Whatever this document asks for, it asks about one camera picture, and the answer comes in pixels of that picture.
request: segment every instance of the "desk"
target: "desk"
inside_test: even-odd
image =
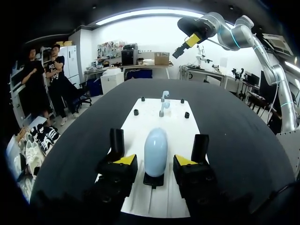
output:
[[[160,65],[153,65],[153,66],[145,66],[145,65],[132,65],[132,66],[122,66],[119,68],[122,68],[123,71],[125,71],[126,69],[153,69],[153,68],[160,68],[160,69],[165,69],[165,72],[167,74],[167,78],[170,79],[170,75],[169,75],[169,67],[172,67],[172,65],[169,66],[160,66]],[[88,73],[88,74],[84,74],[86,76],[86,80],[87,77],[89,75],[96,75],[96,74],[101,74],[104,71],[106,71],[109,67],[105,67],[105,68],[101,68],[99,70],[97,70],[96,72],[93,73]]]
[[[223,87],[224,89],[226,89],[226,87],[227,87],[228,80],[235,79],[234,77],[229,76],[229,75],[206,71],[204,69],[192,68],[192,67],[188,67],[187,65],[180,67],[179,71],[180,71],[180,77],[179,77],[180,80],[188,80],[188,76],[189,76],[190,72],[202,74],[206,77],[210,76],[210,77],[213,77],[213,78],[217,79],[218,81],[220,81],[220,86]]]
[[[123,71],[125,71],[126,69],[154,69],[154,68],[165,69],[165,72],[167,74],[167,78],[170,79],[169,67],[172,67],[172,65],[169,65],[169,66],[163,66],[163,65],[153,65],[153,66],[132,65],[132,66],[122,66],[120,68],[123,68]]]
[[[237,94],[238,94],[238,97],[239,97],[239,98],[242,98],[242,99],[241,99],[242,101],[244,101],[244,99],[246,99],[245,102],[247,102],[247,101],[248,101],[248,98],[249,98],[248,93],[249,93],[249,92],[252,92],[253,89],[259,90],[259,87],[254,86],[254,85],[251,85],[251,84],[249,84],[249,83],[247,83],[247,82],[245,82],[245,81],[243,81],[243,80],[240,80],[240,82],[242,83],[242,90],[241,90],[240,94],[237,93]]]
[[[188,80],[188,76],[189,76],[190,72],[202,74],[205,76],[211,76],[211,77],[217,79],[218,81],[220,81],[221,83],[224,78],[223,74],[206,71],[204,69],[192,68],[192,67],[188,67],[187,65],[181,66],[179,71],[180,71],[180,80]]]
[[[259,107],[256,114],[259,113],[261,108],[266,109],[266,110],[270,110],[270,104],[263,97],[255,94],[255,93],[252,93],[250,91],[248,91],[248,94],[255,99],[255,101],[251,101],[248,106],[251,107],[251,105],[253,104],[252,110],[254,110],[254,107],[256,105]],[[278,114],[278,112],[275,109],[272,108],[271,112],[272,112],[273,115],[275,115],[279,119],[281,119],[281,116]]]
[[[110,129],[122,127],[138,98],[161,98],[164,90],[171,99],[188,101],[200,132],[209,135],[207,155],[218,185],[232,198],[252,193],[250,210],[254,210],[271,191],[294,181],[290,161],[276,136],[230,92],[200,82],[132,79],[101,97],[59,138],[43,162],[30,203],[41,206],[39,190],[49,198],[62,198],[66,192],[82,199],[83,190],[95,182],[97,163],[108,153]],[[262,216],[275,215],[291,191],[277,196]],[[55,216],[47,215],[46,221],[54,224]],[[118,224],[143,224],[146,219],[121,213]]]
[[[103,73],[104,71],[106,71],[108,68],[109,68],[109,67],[104,67],[104,68],[98,69],[97,71],[95,71],[95,72],[93,72],[93,73],[87,73],[87,74],[84,74],[84,76],[85,76],[85,81],[88,80],[88,77],[89,77],[90,75],[95,75],[95,78],[96,78],[96,74],[101,74],[101,73]]]
[[[46,121],[47,119],[45,117],[38,116],[31,122],[31,124],[29,124],[28,128],[31,130],[32,128],[37,127],[38,124],[46,123]]]

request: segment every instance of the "ceiling light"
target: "ceiling light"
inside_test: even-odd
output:
[[[124,19],[132,16],[137,15],[148,15],[148,14],[173,14],[173,15],[183,15],[183,16],[190,16],[195,18],[200,18],[203,15],[199,13],[184,11],[184,10],[175,10],[175,9],[146,9],[146,10],[139,10],[139,11],[133,11],[129,13],[123,13],[120,15],[115,15],[113,17],[101,20],[96,23],[96,25],[103,25],[106,23],[110,23],[119,19]]]
[[[285,62],[285,64],[300,73],[300,69],[298,67],[296,67],[295,65],[293,65],[292,63]]]
[[[300,82],[297,79],[295,79],[295,82],[296,82],[297,88],[300,90]]]

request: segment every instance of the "white platform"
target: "white platform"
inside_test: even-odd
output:
[[[138,161],[135,183],[130,196],[124,201],[122,212],[155,218],[189,217],[173,173],[173,156],[178,154],[190,159],[195,134],[200,132],[187,101],[183,104],[180,100],[166,101],[170,102],[170,108],[165,109],[164,117],[159,117],[160,99],[146,98],[144,102],[138,99],[122,126],[125,156],[136,154]],[[139,111],[138,116],[134,116],[134,109]],[[190,114],[188,119],[184,117],[185,112]],[[168,157],[164,185],[151,190],[150,186],[143,184],[144,145],[149,132],[154,128],[162,128],[167,133]]]

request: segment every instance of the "white refrigerator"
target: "white refrigerator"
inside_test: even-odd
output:
[[[66,78],[74,84],[76,88],[79,88],[80,79],[78,73],[76,46],[72,45],[60,47],[58,56],[63,56],[65,58],[64,73]]]

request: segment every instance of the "cardboard box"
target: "cardboard box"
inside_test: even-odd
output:
[[[56,44],[60,45],[61,47],[64,46],[64,42],[63,41],[57,41]]]
[[[168,66],[169,60],[170,60],[170,53],[168,53],[168,52],[155,52],[154,53],[155,65]]]
[[[71,46],[72,45],[72,41],[65,41],[64,42],[64,46]]]

